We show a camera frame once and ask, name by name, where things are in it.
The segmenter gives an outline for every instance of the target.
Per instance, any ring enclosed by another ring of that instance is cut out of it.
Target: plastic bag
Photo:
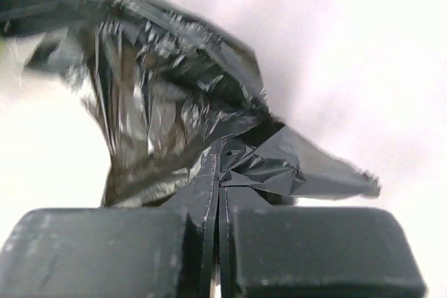
[[[48,34],[28,67],[58,72],[100,125],[103,206],[156,206],[199,176],[218,144],[222,186],[282,197],[378,196],[377,180],[269,113],[254,53],[161,0],[106,0],[96,26]]]

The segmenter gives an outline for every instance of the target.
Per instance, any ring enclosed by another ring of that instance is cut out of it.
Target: trash bag
[[[379,195],[375,177],[272,116],[244,43],[162,0],[105,3],[102,22],[48,34],[27,64],[60,74],[100,125],[111,157],[103,206],[162,204],[204,173],[212,144],[221,186]]]

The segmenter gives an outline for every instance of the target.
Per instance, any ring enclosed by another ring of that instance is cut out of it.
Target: crumpled black plastic
[[[107,0],[96,26],[48,34],[28,67],[57,72],[101,126],[103,206],[156,206],[219,143],[221,186],[284,197],[378,196],[377,180],[269,113],[254,53],[162,0]]]

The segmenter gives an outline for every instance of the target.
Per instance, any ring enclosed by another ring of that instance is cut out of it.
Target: white surface
[[[335,205],[394,213],[429,297],[447,297],[444,1],[171,1],[254,47],[272,109],[290,125],[381,177],[379,200]],[[0,239],[28,209],[96,206],[108,168],[101,134],[66,90],[29,78],[22,79],[21,89],[11,79],[17,69],[5,67]]]

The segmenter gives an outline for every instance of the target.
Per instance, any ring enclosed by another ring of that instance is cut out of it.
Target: black object
[[[5,37],[69,26],[48,34],[27,67],[60,74],[100,125],[112,161],[102,205],[159,207],[32,213],[0,256],[0,297],[209,297],[217,263],[224,297],[423,294],[390,217],[286,205],[300,196],[376,197],[380,188],[270,114],[244,43],[163,0],[7,0],[0,22]],[[105,246],[114,234],[118,249]],[[313,258],[296,239],[307,239]],[[388,263],[369,258],[364,239]],[[359,265],[353,276],[349,251],[373,271]],[[155,279],[161,272],[166,278]]]

